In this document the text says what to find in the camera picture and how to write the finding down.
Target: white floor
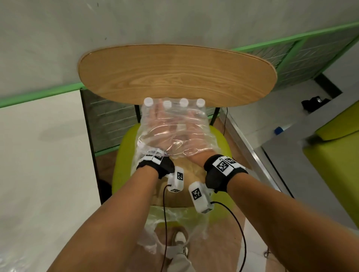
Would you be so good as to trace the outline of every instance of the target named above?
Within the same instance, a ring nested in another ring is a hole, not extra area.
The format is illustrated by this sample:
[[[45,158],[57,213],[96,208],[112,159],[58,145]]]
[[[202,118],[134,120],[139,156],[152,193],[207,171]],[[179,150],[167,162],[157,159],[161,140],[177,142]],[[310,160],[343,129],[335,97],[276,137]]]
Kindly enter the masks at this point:
[[[275,128],[292,125],[305,117],[308,113],[301,101],[315,96],[330,98],[318,84],[309,80],[271,92],[255,103],[228,108],[228,114],[255,149],[275,136]]]

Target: tile floor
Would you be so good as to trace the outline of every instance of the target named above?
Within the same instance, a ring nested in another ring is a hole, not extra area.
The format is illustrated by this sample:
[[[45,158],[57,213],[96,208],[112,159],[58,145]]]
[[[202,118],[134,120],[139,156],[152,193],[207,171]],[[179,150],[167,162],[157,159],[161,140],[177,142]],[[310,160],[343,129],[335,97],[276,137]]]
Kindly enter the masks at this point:
[[[223,132],[224,125],[219,119],[216,120],[214,126]],[[228,132],[225,133],[225,138],[231,148],[233,158],[245,167],[251,168]],[[112,181],[116,156],[117,151],[96,157],[99,176],[109,183]],[[269,254],[268,259],[264,257],[267,246],[240,209],[235,206],[232,208],[232,212],[244,228],[243,232],[247,243],[247,257],[243,272],[285,272],[285,268],[272,254]],[[239,271],[244,258],[244,242],[238,225],[229,213],[228,215],[228,217],[208,226],[207,239],[197,238],[191,241],[189,259],[197,272]],[[173,232],[174,228],[168,229],[168,245],[170,245]],[[159,225],[156,228],[156,234],[164,243],[165,231],[163,226]],[[162,260],[162,254],[153,255],[143,247],[137,246],[126,271],[158,272]]]

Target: forearm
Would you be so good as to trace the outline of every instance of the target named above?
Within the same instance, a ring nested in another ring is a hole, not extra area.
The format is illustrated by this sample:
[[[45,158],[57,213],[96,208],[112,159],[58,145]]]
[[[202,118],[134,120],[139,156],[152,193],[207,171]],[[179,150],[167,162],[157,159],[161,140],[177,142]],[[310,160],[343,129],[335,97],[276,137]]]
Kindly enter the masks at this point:
[[[121,271],[143,230],[158,180],[139,168],[74,234],[49,271]]]
[[[354,271],[358,238],[291,197],[248,174],[235,175],[227,192],[289,271]]]

